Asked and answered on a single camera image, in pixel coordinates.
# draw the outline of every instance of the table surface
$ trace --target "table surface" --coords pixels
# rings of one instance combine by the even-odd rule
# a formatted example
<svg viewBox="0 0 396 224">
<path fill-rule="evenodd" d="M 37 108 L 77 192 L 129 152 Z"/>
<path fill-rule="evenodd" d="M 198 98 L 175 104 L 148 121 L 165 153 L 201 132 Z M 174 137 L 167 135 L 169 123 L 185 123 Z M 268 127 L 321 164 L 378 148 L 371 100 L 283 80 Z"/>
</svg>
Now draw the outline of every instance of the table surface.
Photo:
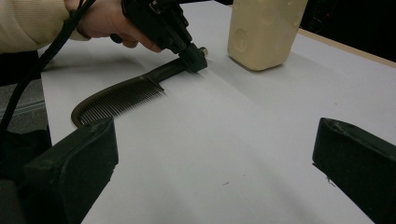
<svg viewBox="0 0 396 224">
<path fill-rule="evenodd" d="M 372 223 L 312 153 L 320 118 L 396 144 L 396 69 L 297 35 L 284 64 L 251 72 L 227 54 L 230 7 L 182 7 L 208 67 L 115 119 L 120 164 L 83 223 Z M 53 143 L 79 102 L 176 57 L 69 41 L 42 74 Z"/>
</svg>

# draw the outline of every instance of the hand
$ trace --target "hand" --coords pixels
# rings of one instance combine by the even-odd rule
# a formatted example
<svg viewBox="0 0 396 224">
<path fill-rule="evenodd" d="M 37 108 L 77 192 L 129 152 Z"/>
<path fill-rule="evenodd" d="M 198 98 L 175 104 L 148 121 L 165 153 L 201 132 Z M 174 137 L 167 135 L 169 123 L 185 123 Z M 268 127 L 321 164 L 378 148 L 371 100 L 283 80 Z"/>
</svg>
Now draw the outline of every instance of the hand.
<svg viewBox="0 0 396 224">
<path fill-rule="evenodd" d="M 67 10 L 76 9 L 79 0 L 64 0 Z M 96 0 L 78 23 L 77 30 L 92 38 L 108 37 L 116 34 L 123 39 L 122 44 L 134 48 L 140 42 L 154 52 L 161 49 L 149 40 L 123 14 L 120 0 Z"/>
</svg>

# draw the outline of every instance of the comb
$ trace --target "comb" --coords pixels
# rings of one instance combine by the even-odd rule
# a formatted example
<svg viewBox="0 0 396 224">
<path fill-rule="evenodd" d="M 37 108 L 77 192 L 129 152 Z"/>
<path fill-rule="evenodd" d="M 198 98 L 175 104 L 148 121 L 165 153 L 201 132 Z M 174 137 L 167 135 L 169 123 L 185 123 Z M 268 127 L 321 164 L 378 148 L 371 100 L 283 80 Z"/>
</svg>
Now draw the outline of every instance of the comb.
<svg viewBox="0 0 396 224">
<path fill-rule="evenodd" d="M 207 50 L 201 48 L 204 55 Z M 150 72 L 125 80 L 95 93 L 79 103 L 73 110 L 71 120 L 79 128 L 89 122 L 115 118 L 164 95 L 160 82 L 187 70 L 187 66 L 178 58 Z"/>
</svg>

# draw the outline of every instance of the black cable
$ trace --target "black cable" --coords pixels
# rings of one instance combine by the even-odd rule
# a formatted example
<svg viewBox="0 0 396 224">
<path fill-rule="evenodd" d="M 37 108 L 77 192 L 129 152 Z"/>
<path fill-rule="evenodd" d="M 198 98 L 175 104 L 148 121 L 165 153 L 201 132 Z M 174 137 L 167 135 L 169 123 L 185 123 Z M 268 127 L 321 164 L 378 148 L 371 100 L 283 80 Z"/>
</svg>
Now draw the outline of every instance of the black cable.
<svg viewBox="0 0 396 224">
<path fill-rule="evenodd" d="M 26 89 L 27 85 L 34 78 L 35 74 L 41 72 L 47 66 L 50 60 L 64 46 L 64 43 L 66 43 L 70 35 L 76 29 L 81 17 L 87 12 L 88 8 L 95 2 L 95 0 L 87 0 L 84 4 L 81 4 L 81 2 L 82 0 L 80 0 L 80 5 L 76 11 L 70 12 L 69 18 L 64 21 L 61 32 L 58 34 L 52 44 L 49 45 L 49 48 L 41 55 L 41 57 L 38 59 L 38 62 L 30 70 L 30 72 L 26 74 L 21 82 L 19 82 L 15 87 L 15 90 L 12 92 L 12 95 L 9 99 L 4 116 L 0 122 L 0 129 L 7 129 L 9 123 L 11 122 L 15 108 L 17 107 L 18 101 L 20 100 L 21 95 Z"/>
</svg>

